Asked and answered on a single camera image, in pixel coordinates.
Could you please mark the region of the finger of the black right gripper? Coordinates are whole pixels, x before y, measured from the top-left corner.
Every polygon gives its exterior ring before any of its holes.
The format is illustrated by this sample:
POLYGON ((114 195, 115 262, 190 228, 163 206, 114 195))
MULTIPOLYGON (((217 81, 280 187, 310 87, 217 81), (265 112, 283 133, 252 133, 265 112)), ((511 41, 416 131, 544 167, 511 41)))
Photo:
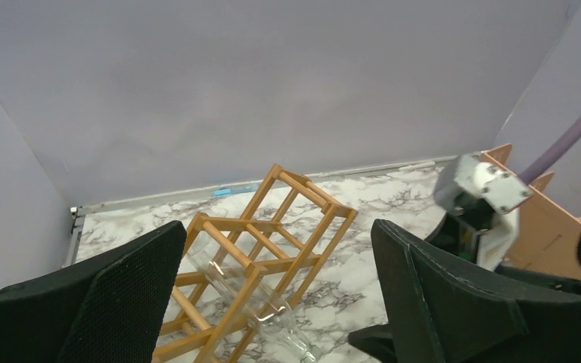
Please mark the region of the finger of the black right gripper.
POLYGON ((350 332, 348 343, 382 363, 396 363, 393 336, 388 324, 376 324, 350 332))

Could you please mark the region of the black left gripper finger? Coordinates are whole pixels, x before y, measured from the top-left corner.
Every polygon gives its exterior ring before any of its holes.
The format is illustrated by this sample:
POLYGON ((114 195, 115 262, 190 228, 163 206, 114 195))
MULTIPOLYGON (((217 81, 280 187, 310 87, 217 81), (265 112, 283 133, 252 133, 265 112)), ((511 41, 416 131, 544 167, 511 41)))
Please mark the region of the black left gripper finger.
POLYGON ((0 362, 150 362, 187 232, 171 221, 0 290, 0 362))

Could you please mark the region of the clear glass bottle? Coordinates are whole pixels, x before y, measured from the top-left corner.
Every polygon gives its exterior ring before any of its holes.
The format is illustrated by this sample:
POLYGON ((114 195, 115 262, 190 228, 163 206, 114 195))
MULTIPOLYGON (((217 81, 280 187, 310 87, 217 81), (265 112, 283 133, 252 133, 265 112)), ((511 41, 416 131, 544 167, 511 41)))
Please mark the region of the clear glass bottle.
POLYGON ((203 282, 212 286, 229 304, 222 318, 221 337, 239 319, 269 341, 288 350, 298 362, 317 362, 322 351, 298 328, 291 305, 263 281, 277 270, 287 271, 294 259, 270 241, 266 233, 277 231, 277 222, 227 219, 197 214, 191 222, 185 256, 203 282), (229 232, 247 232, 277 258, 259 261, 232 243, 229 232))

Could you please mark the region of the wooden wine rack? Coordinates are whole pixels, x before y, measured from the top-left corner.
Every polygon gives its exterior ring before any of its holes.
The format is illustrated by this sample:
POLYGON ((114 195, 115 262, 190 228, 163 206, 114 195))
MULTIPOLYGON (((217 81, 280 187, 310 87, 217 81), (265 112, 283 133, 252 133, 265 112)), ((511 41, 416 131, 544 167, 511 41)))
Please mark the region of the wooden wine rack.
MULTIPOLYGON (((189 225, 191 233, 193 218, 189 225)), ((291 305, 298 328, 318 348, 313 334, 297 316, 295 308, 343 239, 357 212, 320 188, 310 178, 274 165, 244 210, 235 214, 204 213, 211 217, 277 222, 277 231, 266 236, 294 259, 287 271, 263 277, 263 281, 291 305)), ((259 261, 277 258, 247 232, 224 235, 248 257, 259 261)), ((222 318, 229 304, 185 256, 171 291, 172 313, 161 327, 161 340, 154 350, 155 362, 298 362, 283 346, 253 332, 239 319, 221 337, 222 318)))

